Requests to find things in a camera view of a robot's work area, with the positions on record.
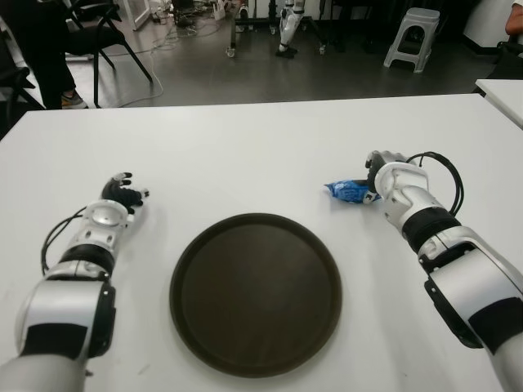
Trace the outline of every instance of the caster wheel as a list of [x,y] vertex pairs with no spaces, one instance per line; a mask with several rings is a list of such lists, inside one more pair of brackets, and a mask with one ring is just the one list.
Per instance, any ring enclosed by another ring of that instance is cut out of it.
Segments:
[[232,59],[234,56],[236,56],[236,49],[234,49],[233,47],[227,47],[226,55],[227,57]]

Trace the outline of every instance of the gray floor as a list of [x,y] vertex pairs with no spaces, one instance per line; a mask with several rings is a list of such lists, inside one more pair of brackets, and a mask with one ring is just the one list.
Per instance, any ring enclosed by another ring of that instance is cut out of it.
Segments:
[[[154,44],[161,43],[170,29],[170,24],[152,22],[147,22],[138,32],[131,31],[125,23],[120,26],[135,51],[148,51]],[[491,57],[475,55],[463,44],[441,43],[433,47],[422,74],[413,74],[413,67],[397,62],[386,69],[382,66],[386,48],[378,54],[368,54],[361,48],[363,38],[359,36],[347,39],[345,53],[329,47],[321,56],[318,40],[310,30],[297,32],[294,46],[300,52],[293,60],[274,56],[279,37],[271,36],[268,29],[238,34],[237,56],[229,59],[225,54],[230,41],[229,21],[217,24],[214,20],[201,20],[198,26],[202,37],[179,38],[170,47],[162,47],[152,55],[149,52],[139,55],[147,69],[153,68],[154,60],[158,80],[153,86],[130,56],[112,57],[116,72],[101,59],[101,106],[118,107],[159,95],[159,82],[163,86],[161,96],[129,106],[468,93],[474,89],[474,82],[487,76],[494,67]],[[123,52],[123,47],[108,50],[113,55]],[[69,67],[78,92],[92,106],[92,63],[71,61]]]

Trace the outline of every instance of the pants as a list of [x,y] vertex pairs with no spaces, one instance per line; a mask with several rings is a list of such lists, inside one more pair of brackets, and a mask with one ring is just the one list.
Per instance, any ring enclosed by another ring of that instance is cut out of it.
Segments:
[[48,109],[61,109],[62,93],[76,87],[65,63],[69,30],[64,12],[60,2],[0,0],[0,16],[33,70],[43,104]]

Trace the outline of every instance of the white wall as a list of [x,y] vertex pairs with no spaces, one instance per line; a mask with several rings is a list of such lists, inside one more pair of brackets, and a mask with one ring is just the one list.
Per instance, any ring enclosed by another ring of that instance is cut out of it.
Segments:
[[513,0],[481,0],[463,33],[480,47],[496,47],[498,42],[507,41],[505,24],[513,3]]

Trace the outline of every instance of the white plastic stool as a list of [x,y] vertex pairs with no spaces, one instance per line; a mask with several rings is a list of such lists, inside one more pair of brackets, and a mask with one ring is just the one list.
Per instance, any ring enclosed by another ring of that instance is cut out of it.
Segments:
[[[414,72],[416,74],[423,72],[428,58],[431,55],[431,46],[439,23],[439,11],[428,10],[426,8],[410,8],[401,22],[400,30],[396,35],[394,43],[389,48],[387,58],[383,65],[389,68],[394,60],[410,61],[415,65]],[[417,55],[399,51],[400,45],[405,40],[407,32],[414,26],[421,27],[425,33],[422,47]]]

